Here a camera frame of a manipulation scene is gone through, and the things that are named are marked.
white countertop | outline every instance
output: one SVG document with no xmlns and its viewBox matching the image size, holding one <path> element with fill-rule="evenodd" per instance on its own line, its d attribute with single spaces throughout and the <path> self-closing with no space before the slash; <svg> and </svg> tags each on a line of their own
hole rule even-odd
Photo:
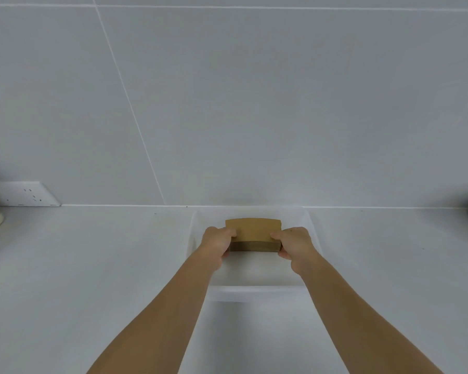
<svg viewBox="0 0 468 374">
<path fill-rule="evenodd" d="M 2 209 L 0 374 L 85 373 L 186 255 L 186 207 Z M 326 258 L 446 374 L 468 373 L 468 211 L 309 209 Z M 206 302 L 181 374 L 345 373 L 310 300 Z"/>
</svg>

stack of brown paper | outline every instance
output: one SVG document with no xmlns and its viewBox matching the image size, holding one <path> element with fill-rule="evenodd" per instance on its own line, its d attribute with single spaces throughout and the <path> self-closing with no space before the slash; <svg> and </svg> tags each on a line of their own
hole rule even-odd
<svg viewBox="0 0 468 374">
<path fill-rule="evenodd" d="M 233 237 L 229 245 L 233 252 L 279 252 L 281 248 L 281 242 L 270 237 L 271 232 L 281 230 L 278 219 L 229 219 L 225 221 L 225 226 L 237 231 L 237 237 Z"/>
</svg>

power outlet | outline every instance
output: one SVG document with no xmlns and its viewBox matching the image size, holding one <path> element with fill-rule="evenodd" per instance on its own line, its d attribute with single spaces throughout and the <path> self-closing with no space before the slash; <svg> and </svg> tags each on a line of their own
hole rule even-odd
<svg viewBox="0 0 468 374">
<path fill-rule="evenodd" d="M 61 206 L 41 182 L 0 181 L 0 206 Z"/>
</svg>

bare skin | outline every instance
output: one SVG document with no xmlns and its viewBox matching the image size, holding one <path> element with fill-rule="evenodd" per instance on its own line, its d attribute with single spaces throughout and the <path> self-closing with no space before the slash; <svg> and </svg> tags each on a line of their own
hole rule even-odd
<svg viewBox="0 0 468 374">
<path fill-rule="evenodd" d="M 228 255 L 234 229 L 209 227 L 156 298 L 132 320 L 87 374 L 175 374 L 193 333 L 208 283 Z M 351 374 L 442 372 L 349 286 L 314 248 L 303 227 L 272 233 L 279 256 L 305 282 L 338 353 Z"/>
</svg>

white bin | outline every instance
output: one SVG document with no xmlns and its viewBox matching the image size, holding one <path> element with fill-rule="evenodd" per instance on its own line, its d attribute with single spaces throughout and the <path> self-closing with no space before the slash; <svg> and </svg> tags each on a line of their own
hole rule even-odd
<svg viewBox="0 0 468 374">
<path fill-rule="evenodd" d="M 209 226 L 225 227 L 226 219 L 280 219 L 282 229 L 305 227 L 316 249 L 322 253 L 317 234 L 307 210 L 285 206 L 219 206 L 200 207 L 191 222 L 187 257 L 201 243 Z M 210 282 L 207 300 L 252 302 L 269 299 L 308 297 L 300 276 L 291 269 L 290 262 L 272 252 L 231 252 Z"/>
</svg>

